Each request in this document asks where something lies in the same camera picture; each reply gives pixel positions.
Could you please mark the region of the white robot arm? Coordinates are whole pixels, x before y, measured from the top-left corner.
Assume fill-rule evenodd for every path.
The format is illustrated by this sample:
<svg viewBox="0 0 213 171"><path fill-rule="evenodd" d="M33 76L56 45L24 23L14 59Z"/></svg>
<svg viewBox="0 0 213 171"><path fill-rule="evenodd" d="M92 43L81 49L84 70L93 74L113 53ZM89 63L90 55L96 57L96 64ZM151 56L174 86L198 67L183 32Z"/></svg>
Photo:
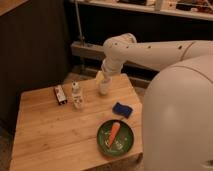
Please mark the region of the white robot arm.
<svg viewBox="0 0 213 171"><path fill-rule="evenodd" d="M213 40L103 43L106 94L127 61L153 69L142 107L144 171L213 171Z"/></svg>

